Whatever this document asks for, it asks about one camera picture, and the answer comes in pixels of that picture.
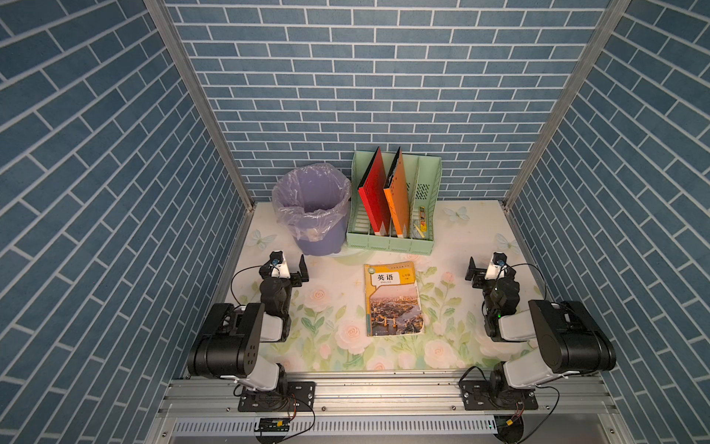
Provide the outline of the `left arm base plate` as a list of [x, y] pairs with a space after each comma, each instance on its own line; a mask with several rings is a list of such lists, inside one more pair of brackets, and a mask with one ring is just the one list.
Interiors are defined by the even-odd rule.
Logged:
[[308, 412], [314, 407], [314, 381], [288, 382], [286, 392], [242, 390], [238, 411], [241, 413]]

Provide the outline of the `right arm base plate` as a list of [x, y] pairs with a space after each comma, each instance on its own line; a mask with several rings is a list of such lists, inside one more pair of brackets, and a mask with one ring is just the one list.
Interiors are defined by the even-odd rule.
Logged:
[[533, 390], [492, 388], [486, 380], [460, 382], [460, 393], [466, 411], [535, 411], [539, 408]]

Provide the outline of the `English textbook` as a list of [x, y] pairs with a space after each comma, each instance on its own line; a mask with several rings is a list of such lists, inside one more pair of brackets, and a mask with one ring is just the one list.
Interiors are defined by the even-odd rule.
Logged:
[[423, 333], [425, 320], [414, 262], [365, 265], [364, 284], [370, 337]]

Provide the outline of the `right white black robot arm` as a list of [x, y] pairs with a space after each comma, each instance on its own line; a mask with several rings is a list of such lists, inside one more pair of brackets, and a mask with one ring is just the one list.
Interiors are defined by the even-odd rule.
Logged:
[[519, 309], [521, 285], [504, 253], [494, 253], [486, 268], [471, 260], [465, 279], [483, 293], [484, 331], [492, 342], [537, 342], [530, 353], [494, 367], [488, 380], [494, 396], [616, 366], [614, 346], [582, 303], [538, 299]]

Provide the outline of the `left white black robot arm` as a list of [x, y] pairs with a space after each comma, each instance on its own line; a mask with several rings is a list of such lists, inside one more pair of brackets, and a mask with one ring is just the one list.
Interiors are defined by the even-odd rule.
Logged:
[[247, 391], [285, 397], [285, 368], [260, 357], [259, 348], [290, 336], [292, 291], [309, 280], [309, 272], [304, 257], [290, 272], [284, 253], [273, 251], [259, 274], [257, 302], [211, 307], [190, 348], [188, 371], [192, 377], [233, 380]]

